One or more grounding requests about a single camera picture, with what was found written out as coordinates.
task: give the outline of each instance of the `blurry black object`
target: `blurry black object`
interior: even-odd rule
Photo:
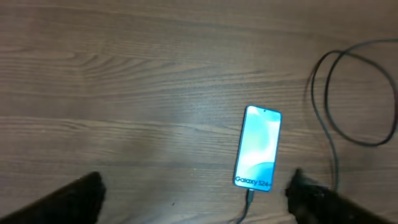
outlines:
[[[92,172],[0,220],[0,224],[94,224],[105,196],[98,172]]]
[[[298,224],[387,224],[388,222],[357,206],[336,192],[319,186],[297,169],[287,189],[288,211]]]

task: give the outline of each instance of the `phone screen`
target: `phone screen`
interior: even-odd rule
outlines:
[[[270,191],[282,114],[258,106],[246,107],[234,183]]]

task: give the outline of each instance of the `wood grain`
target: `wood grain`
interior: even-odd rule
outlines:
[[[98,170],[100,223],[228,223],[244,206],[232,176],[244,107],[284,115],[274,190],[248,223],[293,223],[282,194],[296,167],[330,183],[330,152],[303,91],[316,60],[396,37],[395,1],[0,2],[0,215]],[[398,45],[359,53],[398,71]],[[326,62],[315,91],[322,102]],[[338,124],[388,132],[393,97],[344,59],[331,83]],[[341,193],[398,222],[397,141],[363,148],[335,133]]]

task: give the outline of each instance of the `lit phone screen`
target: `lit phone screen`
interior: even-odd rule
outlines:
[[[282,114],[248,106],[244,116],[234,183],[238,187],[270,191]]]

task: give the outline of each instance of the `black cord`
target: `black cord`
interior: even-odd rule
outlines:
[[[326,117],[331,125],[331,127],[343,138],[345,138],[346,140],[353,142],[355,144],[361,145],[361,146],[368,146],[368,147],[376,147],[376,146],[380,146],[382,144],[385,144],[387,142],[389,142],[391,140],[391,138],[393,137],[395,130],[396,130],[396,126],[397,126],[397,120],[398,120],[398,95],[397,95],[397,88],[396,88],[396,84],[394,79],[386,72],[385,69],[383,69],[379,64],[377,64],[376,62],[362,57],[360,55],[357,54],[352,54],[351,51],[360,47],[364,47],[367,45],[372,45],[372,44],[378,44],[378,43],[388,43],[388,42],[398,42],[398,39],[382,39],[382,40],[370,40],[370,41],[366,41],[366,42],[362,42],[359,44],[356,44],[352,47],[347,48],[346,50],[332,50],[327,52],[324,56],[321,57],[321,59],[315,64],[312,73],[310,74],[308,81],[312,79],[311,81],[311,103],[312,103],[312,108],[315,112],[315,115],[317,116],[317,119],[322,127],[323,132],[325,133],[326,137],[329,140],[329,144],[330,144],[330,149],[331,152],[333,154],[333,161],[334,161],[334,178],[333,178],[333,189],[334,190],[338,190],[338,184],[339,184],[339,161],[338,161],[338,156],[337,156],[337,152],[336,152],[336,148],[335,145],[333,143],[333,139],[329,133],[329,130],[325,124],[325,122],[322,120],[322,117],[319,114],[318,108],[315,104],[315,100],[314,100],[314,94],[313,94],[313,87],[314,87],[314,83],[315,83],[315,76],[317,75],[318,69],[320,67],[320,65],[322,64],[322,62],[324,61],[324,59],[326,59],[329,55],[331,54],[338,54],[338,57],[335,59],[335,61],[333,62],[333,65],[330,67],[329,69],[329,74],[327,76],[326,79],[326,84],[325,84],[325,92],[323,95],[323,100],[324,100],[324,107],[325,107],[325,112],[326,112]],[[392,91],[394,92],[394,120],[392,122],[392,126],[391,126],[391,130],[389,132],[389,134],[386,136],[386,138],[382,141],[379,142],[364,142],[364,141],[359,141],[359,140],[355,140],[352,137],[349,137],[347,134],[345,134],[335,123],[331,113],[330,113],[330,109],[329,109],[329,102],[328,102],[328,94],[329,94],[329,84],[330,84],[330,78],[331,78],[331,74],[333,73],[334,69],[336,68],[338,62],[344,57],[344,56],[350,56],[353,58],[356,58],[362,62],[365,62],[369,65],[372,65],[374,68],[376,68],[377,70],[379,70],[389,81],[389,84],[392,88]]]
[[[251,189],[248,189],[246,192],[246,205],[244,206],[244,211],[242,217],[236,222],[237,224],[241,224],[241,222],[246,218],[246,215],[248,214],[250,204],[253,201],[254,198],[254,191]]]

